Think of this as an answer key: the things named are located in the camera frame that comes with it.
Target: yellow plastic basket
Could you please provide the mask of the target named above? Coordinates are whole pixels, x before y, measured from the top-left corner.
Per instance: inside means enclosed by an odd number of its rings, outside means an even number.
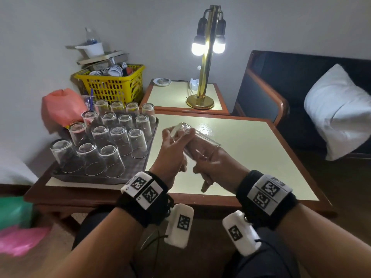
[[[82,80],[87,92],[93,89],[95,99],[105,99],[109,103],[120,100],[124,104],[140,102],[143,98],[142,72],[146,68],[142,64],[128,64],[133,73],[126,77],[89,75],[90,70],[84,69],[73,76]]]

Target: wooden table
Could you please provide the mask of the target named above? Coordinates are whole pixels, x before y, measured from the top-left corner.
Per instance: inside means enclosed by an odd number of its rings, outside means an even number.
[[[192,95],[188,88],[188,82],[172,81],[167,87],[159,87],[153,83],[153,79],[147,88],[140,106],[144,103],[152,103],[155,111],[171,111],[200,114],[229,115],[229,111],[217,84],[207,84],[206,95],[214,100],[214,107],[209,110],[194,109],[186,103],[187,97]]]
[[[326,217],[336,216],[326,196],[269,120],[181,112],[157,112],[157,117],[160,122],[147,169],[160,150],[162,129],[184,121],[221,143],[247,168],[271,174],[285,182],[304,205]],[[194,161],[188,160],[187,172],[177,175],[175,185],[169,191],[175,203],[191,205],[196,217],[208,219],[222,219],[240,209],[236,197],[217,184],[202,193],[203,180],[200,175],[192,173],[194,164]],[[113,205],[120,195],[122,185],[95,184],[83,188],[86,184],[64,183],[51,178],[52,170],[53,166],[26,193],[25,200],[34,203],[36,208],[72,234],[79,227],[71,217],[73,213],[87,213],[98,205]]]

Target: forearm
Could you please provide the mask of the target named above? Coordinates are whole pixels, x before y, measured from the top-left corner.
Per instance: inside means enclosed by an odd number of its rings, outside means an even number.
[[[371,247],[304,205],[277,232],[313,278],[371,276]]]
[[[51,277],[114,277],[129,264],[144,228],[115,208],[63,261]]]

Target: white pillow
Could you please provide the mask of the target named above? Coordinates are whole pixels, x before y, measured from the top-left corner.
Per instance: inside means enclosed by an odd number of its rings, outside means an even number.
[[[371,135],[371,96],[339,64],[313,85],[304,108],[327,143],[326,160],[352,152]]]

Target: blue pen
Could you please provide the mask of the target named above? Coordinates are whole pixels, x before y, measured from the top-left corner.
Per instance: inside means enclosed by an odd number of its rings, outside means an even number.
[[[90,90],[90,110],[94,110],[94,106],[93,106],[93,88]]]

